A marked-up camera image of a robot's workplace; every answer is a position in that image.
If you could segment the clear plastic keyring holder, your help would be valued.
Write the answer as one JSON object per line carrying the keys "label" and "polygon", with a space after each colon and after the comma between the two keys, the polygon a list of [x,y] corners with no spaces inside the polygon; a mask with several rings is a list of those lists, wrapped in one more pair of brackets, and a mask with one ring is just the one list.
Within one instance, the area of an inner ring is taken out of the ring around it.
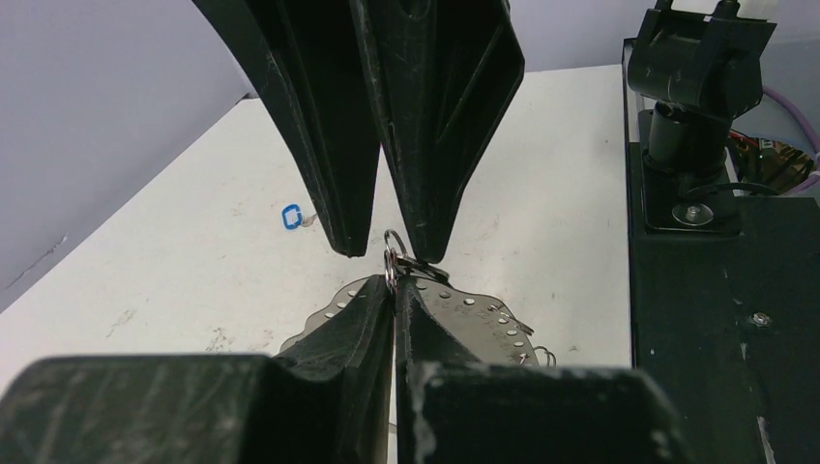
{"label": "clear plastic keyring holder", "polygon": [[534,330],[495,296],[459,290],[443,271],[406,271],[432,319],[486,363],[557,365],[555,355],[532,343]]}

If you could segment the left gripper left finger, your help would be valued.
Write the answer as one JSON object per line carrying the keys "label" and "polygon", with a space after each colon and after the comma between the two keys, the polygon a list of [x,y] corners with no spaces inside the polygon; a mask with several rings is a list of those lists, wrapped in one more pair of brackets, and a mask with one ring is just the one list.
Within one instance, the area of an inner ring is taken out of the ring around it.
{"label": "left gripper left finger", "polygon": [[383,277],[280,354],[48,358],[1,400],[5,463],[384,463]]}

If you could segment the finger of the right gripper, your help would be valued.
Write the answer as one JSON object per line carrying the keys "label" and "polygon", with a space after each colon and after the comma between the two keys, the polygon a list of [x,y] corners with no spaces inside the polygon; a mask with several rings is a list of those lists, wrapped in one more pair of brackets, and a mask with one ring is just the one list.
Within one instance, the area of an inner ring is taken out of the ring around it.
{"label": "finger of the right gripper", "polygon": [[346,1],[198,0],[273,119],[333,251],[366,254],[380,138]]}
{"label": "finger of the right gripper", "polygon": [[506,1],[354,1],[375,126],[416,257],[443,260],[463,193],[519,86]]}

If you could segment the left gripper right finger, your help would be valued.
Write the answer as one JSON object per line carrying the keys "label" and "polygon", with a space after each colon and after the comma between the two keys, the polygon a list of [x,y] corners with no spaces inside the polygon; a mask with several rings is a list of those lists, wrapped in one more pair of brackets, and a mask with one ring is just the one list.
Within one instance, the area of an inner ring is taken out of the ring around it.
{"label": "left gripper right finger", "polygon": [[395,290],[401,463],[689,463],[677,414],[644,372],[482,362]]}

